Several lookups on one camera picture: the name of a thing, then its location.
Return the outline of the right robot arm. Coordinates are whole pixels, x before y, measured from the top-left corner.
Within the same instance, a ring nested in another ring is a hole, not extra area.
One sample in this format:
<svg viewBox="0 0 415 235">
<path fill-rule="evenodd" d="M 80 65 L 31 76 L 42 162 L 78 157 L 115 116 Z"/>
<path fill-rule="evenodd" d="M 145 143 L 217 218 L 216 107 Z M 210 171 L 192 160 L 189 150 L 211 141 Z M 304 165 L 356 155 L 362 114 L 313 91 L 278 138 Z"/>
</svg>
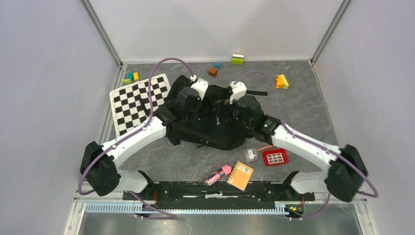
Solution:
<svg viewBox="0 0 415 235">
<path fill-rule="evenodd" d="M 367 183 L 368 171 L 359 151 L 352 145 L 339 147 L 302 134 L 279 119 L 264 114 L 254 96 L 238 101 L 225 101 L 230 119 L 243 126 L 246 136 L 292 152 L 316 165 L 315 172 L 294 173 L 283 185 L 283 195 L 289 200 L 302 193 L 330 193 L 343 202 L 351 202 L 356 194 L 363 195 L 361 186 Z"/>
</svg>

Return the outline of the clear plastic box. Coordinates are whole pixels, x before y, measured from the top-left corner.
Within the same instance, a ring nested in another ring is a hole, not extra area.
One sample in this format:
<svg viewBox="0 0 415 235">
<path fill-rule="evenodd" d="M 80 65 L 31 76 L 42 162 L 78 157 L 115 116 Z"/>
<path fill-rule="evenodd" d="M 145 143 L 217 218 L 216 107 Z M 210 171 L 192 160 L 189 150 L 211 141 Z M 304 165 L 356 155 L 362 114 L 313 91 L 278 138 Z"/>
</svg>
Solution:
<svg viewBox="0 0 415 235">
<path fill-rule="evenodd" d="M 247 148 L 243 151 L 246 162 L 253 162 L 258 160 L 258 150 L 255 148 Z"/>
</svg>

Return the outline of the black backpack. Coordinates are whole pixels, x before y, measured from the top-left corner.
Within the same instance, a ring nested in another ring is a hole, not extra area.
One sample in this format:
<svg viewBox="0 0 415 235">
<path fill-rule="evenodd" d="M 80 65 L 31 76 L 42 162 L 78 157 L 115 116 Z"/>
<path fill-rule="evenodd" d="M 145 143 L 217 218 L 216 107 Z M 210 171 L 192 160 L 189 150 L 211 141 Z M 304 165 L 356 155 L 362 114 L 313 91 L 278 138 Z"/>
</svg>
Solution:
<svg viewBox="0 0 415 235">
<path fill-rule="evenodd" d="M 220 150 L 232 150 L 241 146 L 247 137 L 242 125 L 225 124 L 225 101 L 230 99 L 231 88 L 209 85 L 203 100 L 192 81 L 179 76 L 171 87 L 162 106 L 176 114 L 183 111 L 183 119 L 167 129 L 166 136 L 173 145 L 181 141 L 196 143 Z"/>
</svg>

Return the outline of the pink pencil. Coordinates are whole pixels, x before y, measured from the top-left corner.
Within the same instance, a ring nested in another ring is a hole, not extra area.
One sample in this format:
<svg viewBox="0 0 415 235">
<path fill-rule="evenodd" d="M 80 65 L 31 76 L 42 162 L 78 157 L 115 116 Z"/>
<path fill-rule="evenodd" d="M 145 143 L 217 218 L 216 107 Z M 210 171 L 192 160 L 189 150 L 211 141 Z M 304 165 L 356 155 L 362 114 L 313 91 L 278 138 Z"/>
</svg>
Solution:
<svg viewBox="0 0 415 235">
<path fill-rule="evenodd" d="M 275 146 L 273 146 L 273 145 L 268 145 L 268 146 L 265 146 L 265 147 L 258 148 L 258 149 L 257 149 L 257 151 L 264 151 L 264 150 L 266 150 L 266 149 L 270 149 L 270 148 L 273 148 L 273 147 L 275 147 Z"/>
</svg>

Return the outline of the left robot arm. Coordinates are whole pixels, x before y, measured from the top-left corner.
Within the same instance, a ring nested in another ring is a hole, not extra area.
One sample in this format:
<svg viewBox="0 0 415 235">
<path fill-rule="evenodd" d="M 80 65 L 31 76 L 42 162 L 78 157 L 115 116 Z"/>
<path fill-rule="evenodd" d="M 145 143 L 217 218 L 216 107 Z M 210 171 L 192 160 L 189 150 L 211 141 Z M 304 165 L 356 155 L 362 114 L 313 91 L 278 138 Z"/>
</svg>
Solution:
<svg viewBox="0 0 415 235">
<path fill-rule="evenodd" d="M 95 192 L 105 196 L 117 188 L 131 190 L 141 199 L 149 199 L 154 187 L 141 173 L 122 172 L 118 167 L 134 153 L 155 140 L 166 136 L 167 129 L 183 119 L 184 112 L 177 114 L 169 107 L 162 106 L 133 130 L 117 139 L 97 144 L 95 141 L 86 146 L 80 173 L 81 179 L 77 192 L 88 195 Z"/>
</svg>

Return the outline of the orange spiral notepad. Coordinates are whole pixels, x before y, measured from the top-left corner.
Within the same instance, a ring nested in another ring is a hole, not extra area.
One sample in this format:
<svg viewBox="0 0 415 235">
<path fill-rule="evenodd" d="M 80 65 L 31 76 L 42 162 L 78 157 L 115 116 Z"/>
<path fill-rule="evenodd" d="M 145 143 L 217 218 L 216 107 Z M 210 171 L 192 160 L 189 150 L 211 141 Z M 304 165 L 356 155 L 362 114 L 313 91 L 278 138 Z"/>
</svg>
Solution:
<svg viewBox="0 0 415 235">
<path fill-rule="evenodd" d="M 237 161 L 229 175 L 227 183 L 239 190 L 244 191 L 250 181 L 253 172 L 253 168 L 240 161 Z"/>
</svg>

